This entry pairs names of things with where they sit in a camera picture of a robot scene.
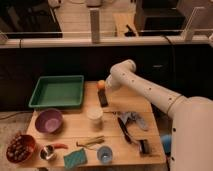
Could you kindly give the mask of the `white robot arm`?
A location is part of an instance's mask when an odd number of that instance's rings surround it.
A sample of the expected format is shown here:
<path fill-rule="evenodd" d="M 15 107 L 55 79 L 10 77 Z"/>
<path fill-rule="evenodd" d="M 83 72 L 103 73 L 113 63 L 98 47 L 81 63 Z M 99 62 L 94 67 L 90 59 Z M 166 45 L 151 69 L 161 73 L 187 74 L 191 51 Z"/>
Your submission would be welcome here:
<path fill-rule="evenodd" d="M 128 59 L 113 65 L 106 89 L 122 85 L 138 92 L 172 120 L 170 171 L 213 171 L 213 100 L 185 97 L 135 74 Z"/>

